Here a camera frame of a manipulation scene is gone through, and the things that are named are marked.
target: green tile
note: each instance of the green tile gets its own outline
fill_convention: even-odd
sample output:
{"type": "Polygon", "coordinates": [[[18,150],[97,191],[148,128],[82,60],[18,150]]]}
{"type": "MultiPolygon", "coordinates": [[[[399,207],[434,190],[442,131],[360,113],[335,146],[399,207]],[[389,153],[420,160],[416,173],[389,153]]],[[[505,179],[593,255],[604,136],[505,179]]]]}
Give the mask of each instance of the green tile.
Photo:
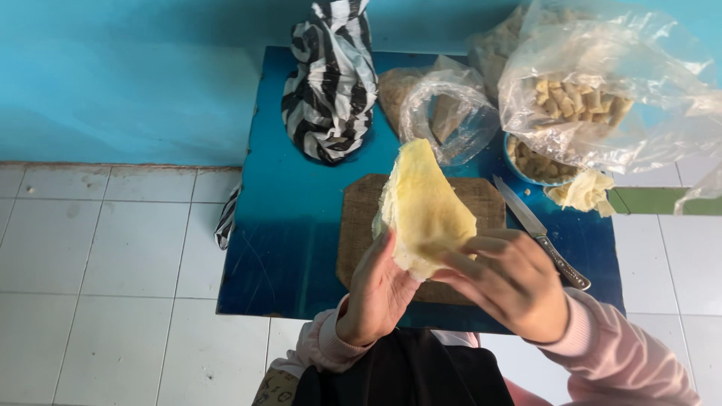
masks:
{"type": "Polygon", "coordinates": [[[612,205],[614,211],[617,213],[622,213],[623,215],[628,215],[630,213],[630,210],[622,201],[622,198],[619,197],[619,193],[617,193],[616,189],[612,189],[609,191],[609,203],[612,205]]]}
{"type": "Polygon", "coordinates": [[[630,213],[670,215],[681,188],[614,188],[630,213]]]}
{"type": "Polygon", "coordinates": [[[718,199],[694,199],[684,203],[685,214],[687,210],[693,215],[722,216],[722,197],[718,199]]]}

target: white tile floor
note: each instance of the white tile floor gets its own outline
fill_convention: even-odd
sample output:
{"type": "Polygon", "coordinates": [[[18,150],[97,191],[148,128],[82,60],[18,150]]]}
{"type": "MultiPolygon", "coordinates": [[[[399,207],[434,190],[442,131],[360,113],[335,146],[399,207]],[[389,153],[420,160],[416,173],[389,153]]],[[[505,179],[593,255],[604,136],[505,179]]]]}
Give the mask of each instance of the white tile floor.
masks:
{"type": "Polygon", "coordinates": [[[722,162],[720,158],[688,157],[659,169],[620,175],[615,173],[618,187],[679,188],[692,187],[722,162]]]}
{"type": "MultiPolygon", "coordinates": [[[[303,321],[214,313],[212,231],[239,178],[0,166],[0,405],[249,405],[303,321]]],[[[722,217],[613,222],[630,320],[722,404],[722,217]]],[[[482,341],[509,379],[569,401],[568,373],[539,351],[482,341]]]]}

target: hand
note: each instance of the hand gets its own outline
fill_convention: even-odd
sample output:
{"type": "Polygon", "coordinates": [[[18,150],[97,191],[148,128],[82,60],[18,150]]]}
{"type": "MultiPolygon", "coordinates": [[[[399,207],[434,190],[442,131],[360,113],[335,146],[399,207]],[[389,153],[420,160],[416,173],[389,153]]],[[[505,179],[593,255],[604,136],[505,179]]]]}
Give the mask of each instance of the hand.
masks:
{"type": "Polygon", "coordinates": [[[483,230],[441,260],[450,269],[432,279],[448,283],[518,336],[550,343],[566,333],[569,308],[559,274],[529,234],[483,230]],[[479,255],[486,264],[464,254],[479,255]]]}
{"type": "Polygon", "coordinates": [[[421,285],[393,261],[395,240],[392,230],[378,236],[354,271],[347,308],[336,321],[336,334],[348,344],[368,345],[391,333],[421,285]]]}

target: turquoise wall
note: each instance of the turquoise wall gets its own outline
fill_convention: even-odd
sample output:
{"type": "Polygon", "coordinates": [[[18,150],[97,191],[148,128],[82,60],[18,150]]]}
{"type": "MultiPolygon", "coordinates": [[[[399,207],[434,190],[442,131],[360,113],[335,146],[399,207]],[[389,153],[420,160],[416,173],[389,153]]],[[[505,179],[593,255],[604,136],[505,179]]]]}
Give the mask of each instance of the turquoise wall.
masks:
{"type": "MultiPolygon", "coordinates": [[[[722,59],[722,5],[645,1],[722,59]]],[[[310,3],[0,0],[0,160],[241,165],[264,47],[310,3]]],[[[463,53],[515,5],[371,0],[373,47],[463,53]]]]}

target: blue table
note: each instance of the blue table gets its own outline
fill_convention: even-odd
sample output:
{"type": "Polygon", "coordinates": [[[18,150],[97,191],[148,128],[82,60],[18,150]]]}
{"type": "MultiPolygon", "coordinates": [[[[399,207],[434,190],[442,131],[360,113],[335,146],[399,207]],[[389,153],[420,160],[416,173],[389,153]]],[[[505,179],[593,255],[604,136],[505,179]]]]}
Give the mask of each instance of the blue table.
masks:
{"type": "MultiPolygon", "coordinates": [[[[381,73],[399,66],[429,66],[436,55],[375,52],[373,57],[381,73]]],[[[236,230],[218,298],[220,314],[312,319],[335,308],[347,293],[335,275],[343,190],[367,173],[390,173],[398,152],[399,141],[377,104],[372,131],[346,162],[329,168],[306,159],[281,120],[284,83],[295,69],[287,48],[266,48],[236,230]]],[[[611,219],[601,219],[597,212],[562,211],[540,187],[508,170],[502,144],[500,131],[474,159],[444,168],[444,174],[487,179],[496,174],[504,179],[544,223],[559,252],[592,282],[588,293],[624,313],[611,219]],[[530,196],[522,195],[526,188],[530,196]]],[[[520,228],[509,211],[507,226],[520,228]]],[[[480,308],[439,303],[412,302],[399,325],[509,333],[480,308]]]]}

